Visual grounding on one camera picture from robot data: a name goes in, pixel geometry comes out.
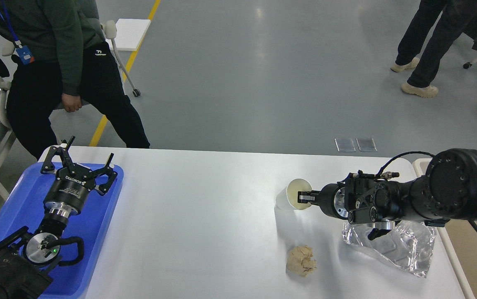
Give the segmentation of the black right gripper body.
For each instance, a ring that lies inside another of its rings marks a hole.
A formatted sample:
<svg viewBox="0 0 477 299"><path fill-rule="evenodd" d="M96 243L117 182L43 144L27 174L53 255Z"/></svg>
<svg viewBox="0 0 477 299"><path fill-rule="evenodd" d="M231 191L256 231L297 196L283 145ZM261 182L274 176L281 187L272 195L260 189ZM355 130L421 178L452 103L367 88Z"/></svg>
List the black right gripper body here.
<svg viewBox="0 0 477 299"><path fill-rule="evenodd" d="M322 212L337 219L347 219L345 187L328 184L318 193L318 204Z"/></svg>

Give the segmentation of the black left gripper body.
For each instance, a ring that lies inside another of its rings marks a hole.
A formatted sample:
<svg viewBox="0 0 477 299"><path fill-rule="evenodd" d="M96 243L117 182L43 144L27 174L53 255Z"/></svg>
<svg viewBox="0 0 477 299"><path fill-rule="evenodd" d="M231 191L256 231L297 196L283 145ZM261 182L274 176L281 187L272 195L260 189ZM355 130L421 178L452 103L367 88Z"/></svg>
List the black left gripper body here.
<svg viewBox="0 0 477 299"><path fill-rule="evenodd" d="M73 168L54 169L48 164L42 167L42 173L54 173L56 178L43 201L45 213L60 211L62 216L75 216L81 213L92 189L96 187L96 178L92 169L81 164Z"/></svg>

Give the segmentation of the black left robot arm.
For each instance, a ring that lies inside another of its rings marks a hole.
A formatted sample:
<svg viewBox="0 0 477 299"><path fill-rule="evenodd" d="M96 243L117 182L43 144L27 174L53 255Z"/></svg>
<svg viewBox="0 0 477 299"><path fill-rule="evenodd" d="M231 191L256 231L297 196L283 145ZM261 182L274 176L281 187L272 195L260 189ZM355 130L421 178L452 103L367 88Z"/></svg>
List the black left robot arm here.
<svg viewBox="0 0 477 299"><path fill-rule="evenodd" d="M73 138L50 146L0 210L0 299L75 298L89 283L123 171L79 164Z"/></svg>

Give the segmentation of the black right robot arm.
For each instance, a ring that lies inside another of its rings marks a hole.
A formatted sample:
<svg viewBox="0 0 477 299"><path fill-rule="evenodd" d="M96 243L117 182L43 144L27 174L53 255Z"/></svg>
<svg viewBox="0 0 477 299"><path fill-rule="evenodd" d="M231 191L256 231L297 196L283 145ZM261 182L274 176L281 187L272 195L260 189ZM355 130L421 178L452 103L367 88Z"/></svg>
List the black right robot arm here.
<svg viewBox="0 0 477 299"><path fill-rule="evenodd" d="M468 220L477 231L477 150L452 148L432 155L424 175L397 182L398 172L350 173L320 191L299 191L298 203L319 206L325 215L351 225L369 225L367 238L392 231L401 220L444 227L451 219Z"/></svg>

